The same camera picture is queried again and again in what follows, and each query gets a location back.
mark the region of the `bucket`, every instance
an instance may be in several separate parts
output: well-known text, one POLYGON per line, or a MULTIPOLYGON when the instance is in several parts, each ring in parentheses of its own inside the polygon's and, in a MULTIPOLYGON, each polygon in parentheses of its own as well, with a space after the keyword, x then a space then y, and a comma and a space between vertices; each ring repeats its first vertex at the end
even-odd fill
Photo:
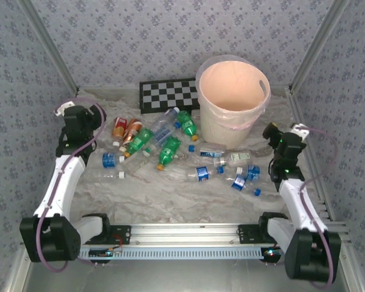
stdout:
POLYGON ((207 142, 237 148, 270 101, 265 75, 233 55, 205 61, 196 74, 201 134, 207 142))

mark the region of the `blue label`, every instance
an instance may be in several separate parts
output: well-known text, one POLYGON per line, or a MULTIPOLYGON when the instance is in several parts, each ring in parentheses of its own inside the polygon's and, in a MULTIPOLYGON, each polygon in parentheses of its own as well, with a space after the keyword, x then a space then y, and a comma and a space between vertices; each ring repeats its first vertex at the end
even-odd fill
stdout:
POLYGON ((115 153, 104 153, 102 158, 103 166, 108 169, 115 167, 115 153))
POLYGON ((200 156, 204 157, 221 157, 222 153, 219 152, 210 152, 210 151, 201 151, 200 156))
POLYGON ((232 182, 231 187, 241 191, 243 189, 243 186, 245 185, 245 178, 242 175, 237 175, 232 182))
POLYGON ((170 133, 169 129, 161 128, 157 131, 154 138, 159 142, 162 138, 164 138, 166 135, 170 133))
POLYGON ((249 181, 257 181, 260 177, 260 167, 256 165, 249 165, 248 166, 248 175, 246 179, 249 181))
POLYGON ((197 175, 199 177, 199 181, 206 181, 209 178, 207 167, 205 166, 197 167, 196 170, 197 170, 197 175))

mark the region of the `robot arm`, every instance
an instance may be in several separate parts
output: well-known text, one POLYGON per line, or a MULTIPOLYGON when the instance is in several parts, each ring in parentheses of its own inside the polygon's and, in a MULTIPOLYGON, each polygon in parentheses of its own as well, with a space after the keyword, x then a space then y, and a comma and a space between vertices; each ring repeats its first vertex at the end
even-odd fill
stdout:
POLYGON ((328 231, 306 189, 303 190, 305 204, 302 202, 299 192, 304 177, 297 166, 297 156, 305 148, 304 139, 309 134, 307 130, 300 130, 303 127, 302 124, 293 125, 290 132, 283 133, 271 123, 263 132, 263 137, 269 139, 269 145, 274 149, 273 163, 269 166, 270 177, 285 200, 292 220, 275 215, 269 219, 267 217, 265 229, 285 253, 285 269, 289 278, 325 282, 329 278, 329 260, 333 261, 335 279, 341 239, 337 233, 328 231), (330 259, 319 233, 328 243, 330 259))
POLYGON ((33 217, 23 218, 20 224, 24 244, 33 262, 40 261, 36 246, 36 231, 46 207, 49 207, 49 210, 43 221, 40 241, 44 258, 48 262, 75 260, 81 245, 91 238, 103 236, 109 226, 108 219, 103 214, 88 215, 75 223, 71 223, 69 217, 76 185, 85 170, 89 156, 94 151, 94 146, 89 145, 72 157, 64 171, 62 171, 63 165, 72 153, 93 138, 93 131, 100 126, 102 119, 106 119, 105 113, 101 115, 95 106, 90 110, 92 113, 73 103, 66 103, 58 109, 58 115, 64 116, 65 127, 62 129, 56 149, 54 173, 42 203, 33 217), (62 175, 54 191, 60 173, 62 175), (54 198, 49 205, 48 201, 52 195, 54 198))

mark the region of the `plastic bottle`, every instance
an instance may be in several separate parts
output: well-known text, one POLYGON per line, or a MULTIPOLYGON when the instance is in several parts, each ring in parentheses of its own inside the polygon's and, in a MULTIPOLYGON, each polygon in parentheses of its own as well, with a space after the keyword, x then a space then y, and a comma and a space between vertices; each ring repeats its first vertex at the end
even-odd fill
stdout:
POLYGON ((127 127, 127 120, 117 117, 114 122, 111 137, 114 140, 113 145, 119 147, 123 142, 124 132, 127 127))
POLYGON ((130 175, 134 175, 141 167, 150 161, 150 157, 145 156, 142 151, 135 152, 128 159, 122 162, 121 166, 130 175))
POLYGON ((166 142, 164 148, 161 150, 159 154, 159 163, 157 165, 157 169, 160 171, 164 170, 164 167, 171 163, 173 158, 176 155, 178 147, 180 147, 180 141, 175 137, 169 137, 166 142))
POLYGON ((162 129, 166 123, 173 123, 177 119, 177 115, 180 112, 178 107, 170 108, 164 114, 160 115, 158 119, 150 126, 150 130, 156 135, 156 133, 162 129))
POLYGON ((131 119, 130 123, 128 123, 126 130, 124 131, 122 145, 119 150, 121 152, 127 151, 127 145, 134 139, 134 137, 138 134, 138 132, 142 128, 142 122, 138 119, 131 119))
POLYGON ((224 168, 222 166, 215 167, 213 165, 193 167, 186 170, 187 181, 207 181, 214 178, 214 176, 222 175, 224 168))
POLYGON ((103 155, 99 155, 93 153, 90 155, 88 159, 88 163, 86 164, 87 169, 108 169, 111 167, 115 167, 121 162, 123 162, 125 157, 123 155, 118 155, 117 153, 104 153, 103 155))
POLYGON ((187 111, 180 111, 177 115, 177 120, 180 122, 183 132, 188 135, 192 141, 195 142, 199 139, 196 135, 196 125, 187 111))
POLYGON ((233 151, 225 157, 215 157, 214 166, 239 167, 252 163, 252 154, 250 151, 233 151))
POLYGON ((255 186, 254 182, 246 179, 243 175, 225 176, 225 178, 229 185, 239 192, 254 196, 261 194, 261 190, 255 186))
POLYGON ((261 169, 257 165, 247 165, 246 167, 237 167, 236 174, 242 175, 249 181, 257 181, 261 174, 261 169))
POLYGON ((127 151, 124 153, 124 156, 130 157, 130 155, 134 154, 138 150, 145 145, 151 137, 153 137, 153 132, 148 128, 142 128, 138 135, 134 137, 134 139, 128 144, 127 151))
POLYGON ((204 157, 222 157, 226 152, 226 146, 222 144, 203 142, 198 145, 189 145, 188 151, 204 157))
POLYGON ((148 147, 143 151, 144 155, 149 157, 157 150, 160 150, 166 144, 168 138, 171 137, 177 129, 180 129, 180 126, 181 124, 179 122, 164 124, 148 143, 148 147))
POLYGON ((126 173, 118 169, 100 169, 100 170, 87 170, 85 169, 82 179, 87 183, 99 183, 103 180, 111 179, 124 179, 126 173))

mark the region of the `bucket handle hole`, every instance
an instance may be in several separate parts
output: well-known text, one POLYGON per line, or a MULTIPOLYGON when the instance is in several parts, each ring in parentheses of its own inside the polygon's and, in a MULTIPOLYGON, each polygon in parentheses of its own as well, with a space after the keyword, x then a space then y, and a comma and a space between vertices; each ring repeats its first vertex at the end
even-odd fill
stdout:
POLYGON ((266 86, 265 86, 265 84, 263 84, 263 81, 262 81, 262 80, 260 80, 260 86, 261 86, 261 88, 262 88, 263 95, 265 95, 265 96, 266 96, 266 86))

